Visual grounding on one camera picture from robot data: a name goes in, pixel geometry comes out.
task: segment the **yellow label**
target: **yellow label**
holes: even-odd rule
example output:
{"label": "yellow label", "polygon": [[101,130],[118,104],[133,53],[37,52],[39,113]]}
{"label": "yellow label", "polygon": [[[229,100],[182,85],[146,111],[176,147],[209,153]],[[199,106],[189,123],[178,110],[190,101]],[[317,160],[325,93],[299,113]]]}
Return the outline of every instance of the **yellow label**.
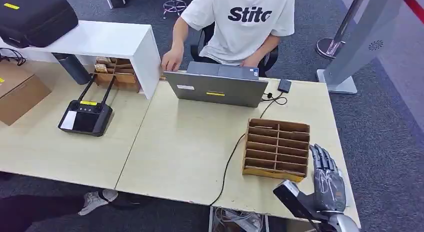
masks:
{"label": "yellow label", "polygon": [[80,104],[83,104],[83,105],[89,105],[89,106],[95,106],[95,105],[97,105],[96,102],[85,101],[85,100],[81,100],[81,102],[79,102],[79,103]]}
{"label": "yellow label", "polygon": [[207,94],[207,95],[210,95],[210,96],[225,96],[225,94],[223,94],[223,93],[211,93],[211,92],[206,92],[206,94]]}
{"label": "yellow label", "polygon": [[11,8],[11,9],[14,9],[14,10],[19,10],[19,6],[16,6],[16,5],[13,5],[13,4],[10,4],[10,3],[5,3],[3,5]]}

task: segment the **cardboard sorting box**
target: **cardboard sorting box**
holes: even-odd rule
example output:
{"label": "cardboard sorting box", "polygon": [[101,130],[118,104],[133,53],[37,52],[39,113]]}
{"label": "cardboard sorting box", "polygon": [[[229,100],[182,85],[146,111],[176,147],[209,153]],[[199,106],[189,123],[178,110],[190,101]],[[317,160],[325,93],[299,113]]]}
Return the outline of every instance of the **cardboard sorting box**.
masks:
{"label": "cardboard sorting box", "polygon": [[0,121],[10,126],[52,91],[33,73],[0,62]]}
{"label": "cardboard sorting box", "polygon": [[252,118],[246,137],[242,174],[293,182],[307,176],[309,125]]}
{"label": "cardboard sorting box", "polygon": [[107,87],[112,78],[116,77],[113,84],[120,89],[135,92],[141,89],[129,59],[98,57],[96,62],[94,74],[97,74],[95,80],[97,85]]}

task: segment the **light wood desk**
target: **light wood desk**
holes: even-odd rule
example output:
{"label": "light wood desk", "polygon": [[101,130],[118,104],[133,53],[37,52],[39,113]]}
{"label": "light wood desk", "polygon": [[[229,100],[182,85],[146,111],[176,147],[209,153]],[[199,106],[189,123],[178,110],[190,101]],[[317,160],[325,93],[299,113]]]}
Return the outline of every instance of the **light wood desk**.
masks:
{"label": "light wood desk", "polygon": [[[85,85],[60,64],[31,61],[24,67],[52,93],[11,126],[0,122],[0,171],[114,189],[150,101],[113,89],[107,104],[114,114],[104,136],[66,133],[59,121]],[[93,84],[84,99],[101,101],[105,91]]]}
{"label": "light wood desk", "polygon": [[[265,92],[279,95],[279,80],[268,80]],[[326,85],[293,81],[286,97],[286,105],[274,103],[263,118],[309,124],[310,142],[330,152],[353,198]],[[268,103],[248,108],[178,99],[168,82],[160,81],[116,189],[210,204],[220,192],[225,165],[248,119],[258,118]],[[243,143],[244,139],[231,159],[222,196],[214,206],[296,219],[273,194],[281,180],[242,175]],[[298,184],[306,194],[314,191],[313,170],[310,156],[307,178]],[[360,226],[355,201],[345,214]]]}

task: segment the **person's hand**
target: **person's hand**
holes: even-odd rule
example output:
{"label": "person's hand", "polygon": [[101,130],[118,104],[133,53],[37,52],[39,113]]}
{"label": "person's hand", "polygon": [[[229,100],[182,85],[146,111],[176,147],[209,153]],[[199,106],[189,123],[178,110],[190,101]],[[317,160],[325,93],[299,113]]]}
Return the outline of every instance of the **person's hand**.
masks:
{"label": "person's hand", "polygon": [[173,46],[170,51],[162,57],[162,70],[178,71],[183,61],[184,46]]}
{"label": "person's hand", "polygon": [[258,54],[253,53],[251,56],[249,56],[245,60],[243,60],[240,64],[240,66],[258,67],[258,64],[262,60],[262,58],[263,57],[259,56]]}

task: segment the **sneaker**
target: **sneaker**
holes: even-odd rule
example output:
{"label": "sneaker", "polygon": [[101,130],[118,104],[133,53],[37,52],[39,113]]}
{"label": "sneaker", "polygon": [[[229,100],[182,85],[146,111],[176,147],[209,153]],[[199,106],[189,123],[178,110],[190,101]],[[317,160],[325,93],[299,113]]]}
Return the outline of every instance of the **sneaker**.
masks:
{"label": "sneaker", "polygon": [[[108,200],[109,202],[114,201],[118,197],[118,192],[116,190],[112,189],[104,189],[102,192],[104,198]],[[94,209],[107,205],[109,202],[100,198],[99,192],[89,192],[84,195],[84,208],[80,212],[78,212],[78,215],[85,216],[88,213],[92,212]]]}

